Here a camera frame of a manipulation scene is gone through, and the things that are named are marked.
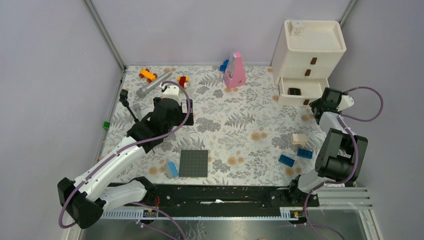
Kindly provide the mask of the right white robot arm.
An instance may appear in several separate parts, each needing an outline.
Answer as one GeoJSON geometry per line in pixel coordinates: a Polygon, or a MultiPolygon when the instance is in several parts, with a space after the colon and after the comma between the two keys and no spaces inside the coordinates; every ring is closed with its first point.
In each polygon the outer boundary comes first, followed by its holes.
{"type": "Polygon", "coordinates": [[[346,93],[327,87],[320,98],[309,104],[326,137],[314,169],[290,182],[285,199],[291,205],[306,206],[307,199],[326,184],[345,184],[358,178],[368,140],[347,126],[340,110],[342,103],[353,102],[346,93]]]}

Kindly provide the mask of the black square compact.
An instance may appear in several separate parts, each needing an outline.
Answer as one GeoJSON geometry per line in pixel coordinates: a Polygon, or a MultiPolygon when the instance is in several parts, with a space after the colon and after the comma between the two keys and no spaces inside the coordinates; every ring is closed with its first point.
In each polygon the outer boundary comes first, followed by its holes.
{"type": "Polygon", "coordinates": [[[290,96],[301,96],[302,95],[302,91],[300,88],[296,88],[296,87],[289,87],[287,89],[287,94],[290,96]]]}

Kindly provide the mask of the cream three-drawer organizer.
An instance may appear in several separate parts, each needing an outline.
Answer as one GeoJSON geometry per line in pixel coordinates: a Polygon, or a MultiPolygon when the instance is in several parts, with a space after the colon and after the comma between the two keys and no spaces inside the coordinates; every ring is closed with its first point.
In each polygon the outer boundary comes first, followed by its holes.
{"type": "Polygon", "coordinates": [[[271,67],[279,88],[277,103],[302,107],[322,96],[347,47],[335,20],[302,20],[304,32],[300,36],[290,36],[290,20],[283,23],[271,67]],[[301,89],[301,95],[288,95],[288,88],[301,89]]]}

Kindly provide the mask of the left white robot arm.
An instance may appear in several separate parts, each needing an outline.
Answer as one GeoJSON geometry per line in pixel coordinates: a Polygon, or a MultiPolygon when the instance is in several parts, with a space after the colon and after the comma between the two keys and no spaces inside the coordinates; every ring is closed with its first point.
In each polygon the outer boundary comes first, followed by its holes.
{"type": "Polygon", "coordinates": [[[187,91],[169,80],[161,88],[163,96],[154,98],[153,111],[138,120],[113,151],[75,179],[65,177],[58,182],[60,228],[78,225],[86,229],[105,211],[133,202],[144,206],[154,202],[154,190],[140,179],[120,186],[109,184],[133,160],[149,153],[181,127],[194,124],[193,101],[187,91]]]}

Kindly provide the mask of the white cosmetic box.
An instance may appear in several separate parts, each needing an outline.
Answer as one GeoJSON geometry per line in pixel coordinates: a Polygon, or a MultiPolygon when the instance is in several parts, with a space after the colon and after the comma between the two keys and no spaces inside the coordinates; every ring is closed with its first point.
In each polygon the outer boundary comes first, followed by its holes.
{"type": "Polygon", "coordinates": [[[302,20],[290,20],[288,23],[288,32],[290,36],[301,36],[304,32],[304,22],[302,20]]]}

